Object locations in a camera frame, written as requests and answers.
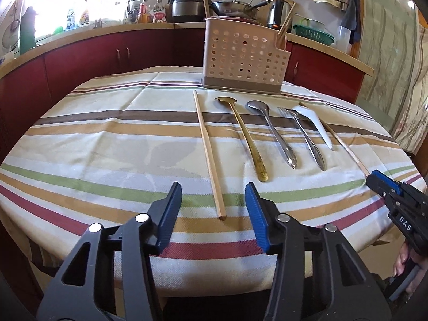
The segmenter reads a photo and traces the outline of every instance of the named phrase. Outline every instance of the spoon handle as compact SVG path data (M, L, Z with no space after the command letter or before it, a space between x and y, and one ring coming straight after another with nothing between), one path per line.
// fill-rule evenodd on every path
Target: spoon handle
M268 173L266 172L266 168L265 168L265 165L263 164L262 157L260 156L260 153L258 152L257 147L254 144L253 138L251 137L247 127L245 126L245 123L243 122L241 116L239 115L239 112L236 110L235 105L232 104L231 102L229 102L229 105L232 108L233 114L235 115L235 118L239 123L243 136L245 138L245 141L247 142L248 148L250 149L257 178L260 180L260 182L266 182L269 179Z
M296 125L299 127L300 131L303 134L303 137L305 138L306 143L309 146L309 150L311 151L311 155L314 158L314 160L316 161L316 163L318 164L319 168L324 171L325 170L325 163L324 163L324 159L322 157L322 154L320 152L320 150L318 149L318 147L316 146L316 144L314 144L311 140L311 138L308 136L308 134L306 133L305 129L303 128L303 126L300 124L299 119L292 114L294 121L296 122Z
M293 169L296 169L297 158L296 158L296 155L293 152L292 148L290 147L290 145L287 142L284 141L282 136L277 132L276 128L274 127L274 125L270 121L269 116L265 115L265 118L266 118L267 124L269 124L269 127L273 132L273 135L275 135L275 138L277 139L279 145L281 146L281 148L283 149L283 151L287 157L288 165L290 165Z

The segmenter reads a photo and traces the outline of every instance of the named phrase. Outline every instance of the bolt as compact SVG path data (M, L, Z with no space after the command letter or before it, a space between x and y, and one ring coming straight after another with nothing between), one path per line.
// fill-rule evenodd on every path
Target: bolt
M96 233L97 231L101 230L102 225L99 223L93 223L89 226L89 231L91 233Z
M287 223L287 222L290 222L290 216L288 216L286 213L280 213L277 216L277 220L279 222Z
M332 223L327 223L324 226L324 228L325 228L326 231L329 231L330 233L334 233L335 231L337 231L337 227L334 224L332 224Z
M146 222L149 218L150 216L146 213L139 213L135 216L135 220L140 223Z

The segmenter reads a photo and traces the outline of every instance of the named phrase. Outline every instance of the basket base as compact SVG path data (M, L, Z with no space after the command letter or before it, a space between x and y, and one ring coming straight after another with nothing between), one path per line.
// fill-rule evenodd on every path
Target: basket base
M281 85L276 84L263 84L209 76L202 77L201 83L204 87L211 89L281 95Z

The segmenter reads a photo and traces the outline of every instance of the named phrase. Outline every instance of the green colander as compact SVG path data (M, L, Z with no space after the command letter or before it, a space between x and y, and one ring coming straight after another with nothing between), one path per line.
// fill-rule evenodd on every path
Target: green colander
M330 46L334 42L334 37L324 31L300 24L295 24L293 29L296 30L296 35L309 38L326 46Z

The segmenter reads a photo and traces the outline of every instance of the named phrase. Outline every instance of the table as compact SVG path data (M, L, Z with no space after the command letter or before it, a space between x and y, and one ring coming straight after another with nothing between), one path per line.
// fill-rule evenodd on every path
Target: table
M326 162L320 171L303 136L278 106L299 101L314 109L350 145L369 171L425 190L425 182L391 136L360 108L284 82L281 96L229 93L269 174L258 182L242 133L224 92L200 85L198 68L160 68L92 79L67 95L19 140L0 166L0 219L21 250L53 275L94 222L124 223L163 198L174 181L183 203L170 245L152 257L163 296L227 295L270 288L275 256L255 242L243 200L252 181L263 198L304 224L335 223L360 251L391 226L383 200L332 138L333 151L305 127ZM227 219L217 219L193 90L198 91L217 161ZM292 170L249 100L271 108L273 122L297 155ZM306 272L311 273L310 260ZM115 262L120 285L120 257Z

